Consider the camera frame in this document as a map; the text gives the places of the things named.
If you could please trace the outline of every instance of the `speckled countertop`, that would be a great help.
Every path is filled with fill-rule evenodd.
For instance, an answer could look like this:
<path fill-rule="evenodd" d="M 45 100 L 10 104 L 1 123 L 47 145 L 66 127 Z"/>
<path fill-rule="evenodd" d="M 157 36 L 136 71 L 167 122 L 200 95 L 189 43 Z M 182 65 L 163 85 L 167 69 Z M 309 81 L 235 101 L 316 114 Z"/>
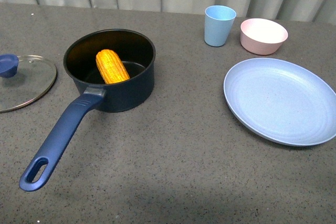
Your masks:
<path fill-rule="evenodd" d="M 225 74 L 257 57 L 239 43 L 242 21 L 214 48 L 203 15 L 0 4 L 0 54 L 41 55 L 58 71 L 41 99 L 0 114 L 0 223 L 336 223 L 336 141 L 264 140 L 225 102 Z M 335 89 L 336 27 L 279 23 L 289 38 L 272 57 Z M 154 42 L 153 93 L 130 111 L 89 112 L 49 182 L 21 190 L 23 171 L 78 96 L 62 66 L 66 49 L 107 28 Z"/>

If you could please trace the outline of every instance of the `pink bowl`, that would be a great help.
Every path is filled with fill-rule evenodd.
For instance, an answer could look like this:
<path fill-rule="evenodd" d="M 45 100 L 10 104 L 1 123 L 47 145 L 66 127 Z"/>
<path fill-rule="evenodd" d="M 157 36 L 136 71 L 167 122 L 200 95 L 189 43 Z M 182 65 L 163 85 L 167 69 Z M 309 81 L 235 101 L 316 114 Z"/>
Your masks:
<path fill-rule="evenodd" d="M 251 18 L 240 25 L 240 43 L 257 55 L 273 54 L 287 38 L 287 30 L 268 19 Z"/>

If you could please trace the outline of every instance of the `navy blue saucepan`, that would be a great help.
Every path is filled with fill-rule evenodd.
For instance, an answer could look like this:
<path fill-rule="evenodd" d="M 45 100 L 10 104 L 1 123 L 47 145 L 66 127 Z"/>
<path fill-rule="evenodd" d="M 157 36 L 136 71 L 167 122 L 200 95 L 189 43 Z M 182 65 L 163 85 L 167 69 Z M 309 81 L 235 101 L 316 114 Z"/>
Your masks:
<path fill-rule="evenodd" d="M 129 80 L 104 83 L 96 66 L 96 54 L 103 49 L 111 49 L 119 55 L 130 75 Z M 121 112 L 143 103 L 154 88 L 154 60 L 152 41 L 136 31 L 102 30 L 73 43 L 65 53 L 64 68 L 74 80 L 80 96 L 66 108 L 24 171 L 20 188 L 35 191 L 47 183 L 87 112 L 92 109 Z"/>

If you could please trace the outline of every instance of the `lid knob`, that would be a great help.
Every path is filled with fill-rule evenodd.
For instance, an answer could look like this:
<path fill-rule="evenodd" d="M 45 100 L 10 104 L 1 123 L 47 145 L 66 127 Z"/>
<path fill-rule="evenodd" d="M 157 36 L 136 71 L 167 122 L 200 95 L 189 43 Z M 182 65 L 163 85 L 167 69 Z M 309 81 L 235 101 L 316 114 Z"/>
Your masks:
<path fill-rule="evenodd" d="M 0 77 L 10 78 L 17 72 L 19 59 L 16 55 L 5 54 L 0 55 Z"/>

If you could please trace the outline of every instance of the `glass lid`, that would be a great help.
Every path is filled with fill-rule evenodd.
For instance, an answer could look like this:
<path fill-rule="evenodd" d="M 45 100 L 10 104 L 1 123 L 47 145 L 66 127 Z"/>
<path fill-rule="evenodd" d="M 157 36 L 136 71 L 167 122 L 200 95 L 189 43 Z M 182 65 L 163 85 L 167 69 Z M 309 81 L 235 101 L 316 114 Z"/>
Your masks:
<path fill-rule="evenodd" d="M 55 65 L 42 56 L 1 55 L 0 65 L 0 113 L 31 104 L 56 80 Z"/>

